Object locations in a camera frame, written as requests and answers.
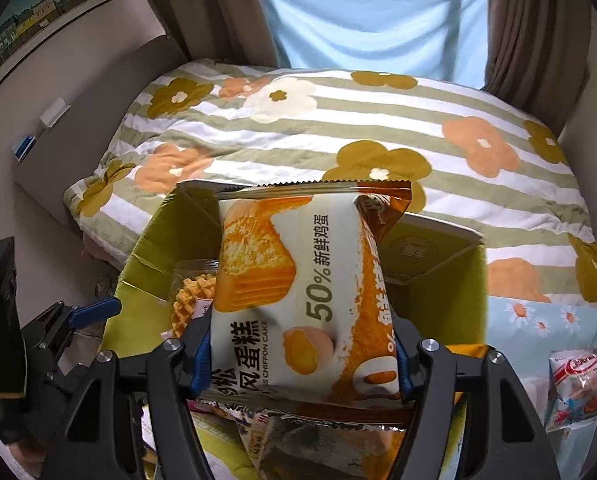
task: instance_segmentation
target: red and white snack package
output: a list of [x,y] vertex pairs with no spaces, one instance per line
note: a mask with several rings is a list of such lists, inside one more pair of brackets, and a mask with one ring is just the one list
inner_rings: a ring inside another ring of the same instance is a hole
[[561,430],[597,416],[597,348],[554,352],[549,364],[555,401],[545,429]]

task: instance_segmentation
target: egg image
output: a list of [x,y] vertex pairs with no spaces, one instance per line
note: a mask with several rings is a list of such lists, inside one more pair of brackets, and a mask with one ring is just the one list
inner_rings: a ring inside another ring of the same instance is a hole
[[283,333],[285,362],[301,375],[313,374],[334,354],[334,343],[324,330],[296,326]]

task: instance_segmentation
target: open box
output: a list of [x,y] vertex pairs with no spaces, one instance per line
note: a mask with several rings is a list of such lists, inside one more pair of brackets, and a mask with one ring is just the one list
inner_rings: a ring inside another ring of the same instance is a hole
[[[214,192],[231,183],[191,180],[163,201],[118,280],[123,309],[102,347],[120,357],[151,351],[170,328],[168,295],[181,260],[218,259],[221,226]],[[421,335],[444,344],[482,343],[486,328],[485,251],[471,229],[405,214],[379,245],[390,303]]]

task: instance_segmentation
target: screw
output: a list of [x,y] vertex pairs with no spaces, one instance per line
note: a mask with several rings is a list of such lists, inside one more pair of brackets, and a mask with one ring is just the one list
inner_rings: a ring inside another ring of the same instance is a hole
[[421,346],[427,350],[427,352],[435,352],[440,348],[440,343],[435,339],[423,339]]
[[506,361],[505,356],[501,354],[498,350],[493,352],[489,352],[489,360],[494,363],[495,365],[500,365]]
[[178,350],[181,347],[181,342],[178,339],[167,339],[165,340],[165,342],[163,343],[163,348],[166,349],[166,351],[168,352],[174,352],[175,350]]
[[109,363],[112,360],[112,352],[110,352],[109,350],[103,350],[102,352],[99,352],[99,354],[96,356],[96,360],[99,363]]

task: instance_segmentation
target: brown curtain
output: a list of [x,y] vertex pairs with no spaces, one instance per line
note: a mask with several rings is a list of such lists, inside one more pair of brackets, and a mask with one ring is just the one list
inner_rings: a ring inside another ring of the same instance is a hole
[[278,66],[261,0],[149,0],[189,59]]
[[588,0],[489,0],[485,90],[559,135],[582,90]]

